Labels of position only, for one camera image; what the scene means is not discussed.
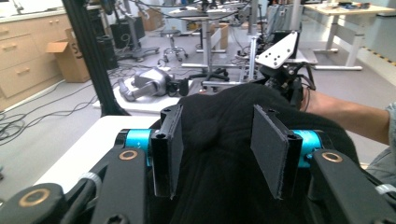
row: desk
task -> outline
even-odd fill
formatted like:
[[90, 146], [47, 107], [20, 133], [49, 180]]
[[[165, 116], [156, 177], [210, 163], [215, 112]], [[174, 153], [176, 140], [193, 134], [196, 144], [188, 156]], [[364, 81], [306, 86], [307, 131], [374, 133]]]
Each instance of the desk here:
[[79, 177], [113, 148], [121, 129], [146, 129], [159, 119], [143, 116], [106, 116], [92, 127], [35, 183], [56, 183], [64, 193], [73, 188]]
[[[377, 7], [370, 6], [368, 9], [343, 9], [343, 8], [333, 8], [328, 9], [324, 4], [314, 4], [314, 5], [304, 5], [306, 8], [314, 10], [320, 14], [326, 16], [333, 16], [332, 18], [332, 26], [330, 29], [329, 38], [326, 43], [326, 49], [318, 49], [314, 50], [316, 53], [329, 53], [329, 52], [337, 52], [338, 49], [332, 48], [332, 42], [334, 41], [334, 37], [338, 36], [342, 40], [346, 41], [351, 45], [351, 50], [348, 54], [346, 64], [345, 65], [314, 65], [315, 69], [318, 70], [361, 70], [361, 66], [354, 65], [356, 62], [356, 58], [358, 55], [359, 48], [361, 47], [362, 41], [364, 39], [365, 29], [370, 25], [370, 18], [374, 17], [377, 13], [381, 12], [391, 12], [395, 11], [395, 9], [388, 7]], [[356, 21], [358, 22], [358, 27], [356, 30], [351, 30], [346, 28], [345, 26], [339, 23], [340, 16], [350, 16], [356, 17]]]
[[[216, 19], [223, 18], [227, 15], [232, 15], [232, 11], [217, 11], [217, 12], [201, 12], [198, 10], [175, 10], [169, 12], [173, 18], [181, 18], [182, 20], [191, 20], [191, 21], [201, 21], [202, 22], [202, 35], [203, 35], [203, 54], [204, 54], [204, 62], [203, 63], [183, 63], [182, 67], [188, 68], [207, 68], [208, 73], [212, 73], [213, 67], [229, 67], [236, 68], [234, 64], [212, 64], [211, 52], [212, 52], [212, 40], [210, 34], [210, 21], [215, 21]], [[215, 39], [220, 39], [220, 31], [219, 29], [212, 35]]]

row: gray floor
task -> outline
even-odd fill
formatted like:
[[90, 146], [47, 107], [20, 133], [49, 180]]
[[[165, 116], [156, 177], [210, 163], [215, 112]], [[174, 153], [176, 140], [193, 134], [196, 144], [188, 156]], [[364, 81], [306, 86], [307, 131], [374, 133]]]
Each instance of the gray floor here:
[[[319, 48], [324, 46], [323, 41], [326, 39], [324, 34], [328, 32], [327, 27], [306, 17], [303, 19], [303, 27], [301, 48]], [[179, 47], [184, 48], [190, 55], [189, 59], [185, 60], [185, 63], [199, 63], [202, 61], [202, 54], [195, 53], [195, 47], [199, 44], [198, 36], [181, 36], [176, 38], [176, 42]], [[169, 42], [159, 37], [158, 32], [150, 32], [142, 44], [144, 47], [157, 46], [165, 49], [168, 47]], [[248, 46], [246, 31], [239, 28], [230, 28], [227, 53], [215, 54], [214, 63], [231, 63], [236, 51], [241, 49], [239, 45], [242, 47]], [[340, 50], [335, 55], [319, 55], [318, 60], [320, 63], [343, 63], [346, 56], [346, 52]], [[142, 63], [120, 62], [120, 69], [112, 71], [110, 79], [115, 83], [119, 77], [130, 77], [133, 74], [147, 71], [148, 69], [139, 67], [139, 65], [156, 66], [160, 58], [161, 55], [152, 55], [148, 56]], [[179, 68], [180, 62], [172, 57], [170, 60], [171, 62], [167, 66], [172, 68], [170, 74], [175, 74], [176, 77], [184, 77], [200, 72], [199, 69], [181, 69]], [[395, 100], [394, 92], [396, 92], [396, 87], [365, 63], [358, 62], [358, 64], [363, 66], [363, 71], [314, 71], [318, 90], [342, 99], [378, 108], [384, 108], [389, 102], [393, 102]], [[239, 75], [239, 70], [230, 70], [230, 76], [233, 80], [237, 80]], [[200, 82], [197, 80], [192, 84], [191, 94], [198, 92], [198, 90], [200, 90]], [[67, 117], [54, 116], [44, 118], [37, 125], [24, 130], [15, 140], [9, 143], [7, 143], [7, 140], [0, 142], [0, 164], [4, 166], [2, 173], [5, 176], [0, 182], [0, 199], [7, 200], [21, 189], [34, 184], [101, 117], [100, 109], [92, 106], [92, 102], [96, 99], [95, 91], [90, 81], [83, 84], [62, 82], [50, 88], [47, 92], [50, 93], [42, 98], [10, 110], [5, 115], [0, 115], [0, 119], [3, 116], [13, 119], [12, 116], [14, 115], [25, 114], [26, 118], [23, 120], [25, 124], [28, 124], [49, 113], [71, 111], [75, 107], [82, 108], [84, 105], [86, 107]], [[377, 153], [385, 148], [384, 145], [361, 138], [355, 134], [352, 134], [351, 137], [357, 146], [362, 162], [370, 162]]]

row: lab stool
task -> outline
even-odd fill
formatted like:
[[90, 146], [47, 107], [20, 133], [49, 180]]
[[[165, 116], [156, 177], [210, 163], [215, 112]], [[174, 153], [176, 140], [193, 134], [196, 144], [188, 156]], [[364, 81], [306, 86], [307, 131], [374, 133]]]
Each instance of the lab stool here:
[[186, 57], [186, 58], [189, 57], [189, 55], [186, 53], [186, 50], [184, 50], [183, 48], [175, 47], [175, 40], [173, 37], [178, 36], [180, 34], [181, 34], [181, 32], [179, 30], [163, 30], [163, 31], [161, 31], [161, 37], [168, 37], [171, 41], [171, 48], [165, 49], [163, 51], [163, 60], [166, 63], [169, 63], [167, 55], [171, 54], [171, 53], [175, 53], [179, 62], [183, 61], [183, 59], [180, 58], [180, 56], [178, 55], [180, 52], [184, 52], [184, 57]]

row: black cable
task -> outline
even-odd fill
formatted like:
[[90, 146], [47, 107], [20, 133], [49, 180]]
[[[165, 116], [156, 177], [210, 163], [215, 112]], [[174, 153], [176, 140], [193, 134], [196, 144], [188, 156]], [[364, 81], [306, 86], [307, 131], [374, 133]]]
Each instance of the black cable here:
[[311, 89], [309, 88], [309, 86], [306, 87], [305, 101], [306, 101], [306, 103], [305, 103], [305, 107], [303, 110], [304, 112], [306, 112], [306, 110], [308, 109], [309, 102], [311, 101]]
[[187, 71], [185, 71], [184, 73], [182, 73], [182, 74], [178, 74], [178, 73], [173, 73], [173, 75], [175, 75], [175, 76], [184, 76], [184, 75], [186, 75], [186, 74], [188, 74], [189, 72], [194, 72], [194, 73], [200, 73], [200, 72], [202, 72], [202, 71], [199, 71], [199, 70], [193, 70], [193, 69], [191, 69], [191, 70], [187, 70]]
[[[131, 66], [131, 65], [128, 64], [128, 63], [119, 63], [119, 65]], [[151, 69], [151, 68], [153, 68], [153, 67], [156, 67], [156, 66], [147, 66], [147, 65], [143, 65], [143, 64], [137, 64], [137, 65], [132, 65], [132, 66], [131, 66], [131, 68], [149, 68], [149, 69]]]
[[118, 54], [120, 52], [125, 52], [125, 50], [129, 49], [129, 45], [131, 44], [131, 36], [128, 34], [123, 34], [120, 37], [120, 40], [125, 42], [125, 46], [122, 49], [116, 50], [115, 53]]
[[159, 59], [157, 62], [158, 65], [160, 65], [161, 67], [165, 67], [166, 66], [166, 60], [164, 59]]
[[78, 215], [83, 211], [86, 204], [92, 198], [92, 194], [95, 190], [95, 185], [92, 180], [85, 180], [85, 181], [86, 181], [86, 183], [85, 183], [84, 189], [81, 191], [81, 193], [78, 195], [76, 200], [70, 206], [67, 213], [62, 218], [61, 224], [75, 223]]
[[107, 71], [110, 78], [114, 77], [132, 77], [136, 74], [136, 70], [132, 66], [120, 66], [118, 68]]
[[20, 105], [17, 105], [17, 106], [15, 106], [15, 107], [12, 107], [12, 108], [9, 109], [8, 111], [3, 111], [3, 112], [0, 113], [0, 115], [3, 115], [3, 118], [4, 118], [4, 117], [6, 116], [5, 114], [6, 114], [7, 112], [9, 112], [9, 111], [11, 111], [11, 110], [14, 110], [14, 109], [16, 109], [16, 108], [18, 108], [18, 107], [20, 107], [20, 106], [22, 106], [22, 105], [27, 105], [27, 104], [29, 104], [29, 103], [32, 103], [32, 102], [35, 101], [35, 100], [41, 99], [41, 98], [43, 98], [44, 96], [49, 95], [50, 93], [53, 93], [53, 92], [56, 91], [56, 89], [58, 89], [58, 87], [59, 87], [61, 84], [63, 84], [63, 83], [64, 83], [64, 81], [59, 82], [58, 84], [56, 84], [56, 86], [53, 88], [53, 90], [51, 90], [51, 91], [45, 93], [44, 95], [41, 95], [41, 96], [39, 96], [39, 97], [37, 97], [37, 98], [35, 98], [35, 99], [33, 99], [33, 100], [30, 100], [30, 101], [25, 102], [25, 103], [23, 103], [23, 104], [20, 104]]
[[[202, 2], [202, 1], [196, 1], [196, 2], [192, 2], [192, 3], [188, 3], [187, 5], [183, 5], [183, 6], [180, 6], [180, 7], [187, 7], [187, 6], [196, 5], [197, 3], [200, 3], [200, 2]], [[168, 6], [159, 6], [159, 5], [151, 5], [151, 4], [147, 4], [147, 6], [150, 6], [150, 7], [168, 7]]]
[[232, 33], [233, 40], [236, 42], [236, 44], [239, 46], [239, 48], [243, 49], [244, 47], [242, 47], [241, 43], [239, 43], [238, 39], [235, 36], [234, 28], [231, 27], [230, 30], [231, 30], [231, 33]]
[[[25, 119], [28, 115], [32, 114], [33, 112], [37, 111], [37, 110], [40, 109], [40, 108], [43, 108], [43, 107], [46, 106], [46, 105], [53, 104], [53, 103], [55, 103], [55, 102], [61, 101], [62, 99], [65, 99], [65, 98], [67, 98], [67, 97], [69, 97], [69, 96], [71, 96], [71, 95], [74, 95], [74, 94], [76, 94], [77, 92], [82, 91], [82, 90], [84, 90], [84, 89], [90, 87], [91, 85], [92, 85], [92, 84], [90, 84], [90, 85], [88, 85], [88, 86], [85, 86], [85, 87], [79, 89], [78, 91], [72, 92], [72, 93], [70, 93], [70, 94], [68, 94], [68, 95], [66, 95], [66, 96], [64, 96], [64, 97], [61, 97], [61, 98], [56, 99], [56, 100], [54, 100], [54, 101], [51, 101], [51, 102], [49, 102], [49, 103], [43, 104], [43, 105], [41, 105], [41, 106], [38, 106], [38, 107], [36, 107], [35, 109], [29, 111], [28, 113], [13, 115], [13, 116], [8, 117], [8, 118], [7, 118], [7, 117], [4, 117], [4, 118], [2, 119], [2, 121], [7, 120], [7, 119], [11, 119], [11, 118], [14, 118], [14, 117], [17, 117], [17, 116], [20, 116], [20, 117], [17, 118], [17, 119], [14, 119], [14, 120], [12, 120], [12, 121], [8, 121], [8, 122], [6, 122], [6, 123], [0, 124], [0, 126], [1, 126], [1, 125], [5, 125], [5, 126], [3, 126], [3, 127], [0, 127], [0, 128], [1, 128], [1, 129], [0, 129], [0, 136], [3, 136], [2, 138], [0, 138], [0, 140], [1, 140], [1, 141], [4, 141], [4, 140], [6, 140], [6, 139], [8, 139], [8, 138], [11, 138], [10, 140], [6, 141], [5, 143], [0, 144], [0, 146], [3, 146], [3, 145], [5, 145], [5, 144], [9, 143], [10, 141], [14, 140], [14, 139], [17, 138], [19, 135], [21, 135], [21, 133], [22, 133], [24, 130], [26, 130], [27, 127], [29, 127], [29, 125], [30, 125], [32, 122], [28, 123], [28, 126], [25, 126], [25, 125], [24, 125], [24, 122], [25, 122], [24, 119]], [[9, 130], [9, 128], [15, 128], [15, 127], [18, 128], [16, 132], [14, 132], [14, 133], [8, 133], [7, 130]]]
[[242, 48], [242, 51], [246, 54], [250, 54], [250, 46], [246, 46], [246, 47]]
[[93, 104], [96, 100], [97, 100], [97, 96], [95, 95], [95, 96], [93, 96], [93, 97], [91, 98], [91, 100], [90, 100], [89, 102], [80, 103], [80, 104], [76, 105], [72, 110], [56, 111], [56, 112], [52, 112], [52, 113], [46, 114], [46, 115], [44, 115], [44, 116], [38, 117], [38, 118], [36, 118], [36, 119], [33, 119], [32, 121], [30, 121], [30, 122], [27, 123], [26, 125], [19, 126], [19, 129], [18, 129], [15, 133], [9, 135], [7, 138], [5, 138], [5, 139], [0, 139], [0, 140], [3, 141], [3, 140], [6, 140], [6, 139], [12, 137], [11, 139], [9, 139], [8, 141], [6, 141], [5, 143], [0, 144], [0, 146], [3, 146], [3, 145], [5, 145], [5, 144], [7, 144], [7, 143], [13, 141], [13, 140], [16, 139], [18, 136], [20, 136], [26, 129], [31, 128], [31, 127], [37, 125], [38, 122], [40, 122], [42, 119], [44, 119], [44, 118], [46, 118], [46, 117], [50, 117], [50, 116], [62, 116], [62, 117], [67, 117], [67, 116], [73, 114], [74, 112], [79, 111], [79, 110], [82, 110], [82, 109], [86, 108], [88, 105]]
[[231, 62], [232, 64], [236, 64], [236, 65], [243, 66], [243, 65], [247, 65], [247, 64], [248, 64], [248, 59], [246, 59], [246, 60], [231, 59], [230, 62]]
[[312, 82], [311, 89], [315, 91], [317, 89], [317, 87], [315, 86], [315, 81], [314, 81], [314, 76], [312, 75], [311, 65], [309, 63], [305, 63], [304, 66], [305, 66], [306, 71], [308, 72], [309, 80], [311, 80], [311, 82]]
[[[152, 10], [154, 10], [154, 11], [160, 13], [161, 15], [165, 16], [166, 18], [177, 19], [177, 20], [182, 20], [182, 21], [191, 21], [191, 20], [189, 20], [189, 19], [183, 19], [183, 18], [180, 18], [180, 17], [173, 17], [173, 16], [170, 16], [170, 15], [168, 15], [168, 14], [165, 14], [165, 13], [161, 12], [159, 9], [154, 8], [154, 7], [151, 7], [150, 5], [144, 3], [144, 2], [142, 2], [142, 1], [140, 1], [140, 0], [137, 0], [137, 1], [129, 0], [129, 1], [130, 1], [130, 2], [134, 2], [134, 3], [137, 3], [137, 4], [141, 4], [141, 5], [143, 5], [143, 6], [146, 6], [146, 7], [150, 8], [150, 9], [152, 9]], [[215, 19], [202, 20], [202, 21], [218, 21], [218, 20], [221, 20], [221, 19], [223, 19], [223, 18], [227, 18], [227, 17], [229, 17], [229, 16], [232, 16], [232, 15], [234, 15], [234, 14], [237, 14], [237, 13], [238, 13], [238, 11], [236, 10], [235, 12], [230, 12], [230, 14], [227, 14], [227, 15], [222, 16], [222, 17], [216, 17]]]

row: black cloth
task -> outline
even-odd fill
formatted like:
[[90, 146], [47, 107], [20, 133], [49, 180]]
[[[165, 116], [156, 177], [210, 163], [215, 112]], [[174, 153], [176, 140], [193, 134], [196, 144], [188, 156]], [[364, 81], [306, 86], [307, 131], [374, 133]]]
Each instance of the black cloth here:
[[[152, 223], [304, 222], [302, 198], [275, 201], [250, 149], [253, 105], [270, 107], [290, 130], [322, 130], [334, 148], [359, 162], [351, 139], [334, 122], [298, 111], [277, 91], [244, 84], [183, 105], [184, 154], [174, 200], [149, 198]], [[306, 183], [298, 183], [303, 194]]]

